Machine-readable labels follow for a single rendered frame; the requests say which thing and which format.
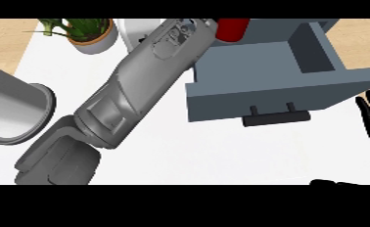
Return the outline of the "grey cylindrical bin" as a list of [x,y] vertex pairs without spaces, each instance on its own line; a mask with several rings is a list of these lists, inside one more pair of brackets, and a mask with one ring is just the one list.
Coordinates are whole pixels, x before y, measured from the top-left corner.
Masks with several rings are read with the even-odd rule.
[[0,145],[26,142],[52,119],[54,108],[52,89],[0,70]]

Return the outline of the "white plant pot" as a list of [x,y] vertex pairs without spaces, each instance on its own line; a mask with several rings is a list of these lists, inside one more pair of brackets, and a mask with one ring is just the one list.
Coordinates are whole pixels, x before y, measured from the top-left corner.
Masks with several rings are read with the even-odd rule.
[[118,30],[117,30],[114,20],[108,20],[108,21],[109,21],[109,24],[108,24],[106,31],[99,36],[99,38],[87,42],[77,42],[72,39],[68,39],[75,49],[87,55],[94,55],[94,54],[102,53],[103,51],[108,50],[108,48],[115,43],[115,40],[118,37]]

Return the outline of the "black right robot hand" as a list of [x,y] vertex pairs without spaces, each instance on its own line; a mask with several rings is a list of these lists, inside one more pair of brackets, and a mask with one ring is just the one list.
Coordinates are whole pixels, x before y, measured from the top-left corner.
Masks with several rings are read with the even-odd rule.
[[364,128],[365,128],[367,135],[370,137],[370,105],[365,103],[365,100],[362,97],[355,98],[355,104],[356,104],[356,107],[359,108]]

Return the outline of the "blue-grey cabinet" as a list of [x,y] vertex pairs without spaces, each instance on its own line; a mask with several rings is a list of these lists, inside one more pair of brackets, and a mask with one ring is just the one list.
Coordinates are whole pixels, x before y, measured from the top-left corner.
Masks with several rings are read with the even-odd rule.
[[328,31],[339,19],[251,19],[235,45],[285,41],[305,23],[316,23]]

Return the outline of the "green plant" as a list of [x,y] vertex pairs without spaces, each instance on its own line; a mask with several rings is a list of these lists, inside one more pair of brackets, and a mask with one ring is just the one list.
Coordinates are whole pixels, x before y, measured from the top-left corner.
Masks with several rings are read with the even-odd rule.
[[62,36],[78,43],[90,42],[102,37],[111,26],[109,19],[38,19],[44,36]]

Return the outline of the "red can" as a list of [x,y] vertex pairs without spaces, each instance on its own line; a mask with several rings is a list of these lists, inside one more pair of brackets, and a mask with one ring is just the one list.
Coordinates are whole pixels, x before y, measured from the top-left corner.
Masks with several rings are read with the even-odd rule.
[[237,42],[244,36],[248,19],[219,19],[216,24],[216,39],[223,42]]

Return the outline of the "blue-grey open drawer box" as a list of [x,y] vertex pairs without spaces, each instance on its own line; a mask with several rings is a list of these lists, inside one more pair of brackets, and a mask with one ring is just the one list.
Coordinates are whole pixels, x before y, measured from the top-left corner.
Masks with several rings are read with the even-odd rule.
[[194,66],[194,81],[225,80],[235,74],[276,77],[333,71],[339,55],[316,23],[305,23],[281,42],[235,45],[217,41]]

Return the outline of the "white appliance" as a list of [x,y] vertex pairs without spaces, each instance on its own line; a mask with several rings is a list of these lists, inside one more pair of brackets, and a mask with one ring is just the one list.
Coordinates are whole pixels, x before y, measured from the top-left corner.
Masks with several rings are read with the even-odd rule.
[[127,47],[127,51],[140,44],[139,40],[146,38],[155,28],[163,23],[163,19],[118,19],[118,31]]

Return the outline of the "blue-grey drawer front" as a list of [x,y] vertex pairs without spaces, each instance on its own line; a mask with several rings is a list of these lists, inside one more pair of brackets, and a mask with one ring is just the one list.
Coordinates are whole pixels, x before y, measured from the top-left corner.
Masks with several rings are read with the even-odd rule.
[[225,80],[186,84],[188,120],[204,121],[251,114],[322,110],[370,89],[370,68],[251,77],[235,74]]

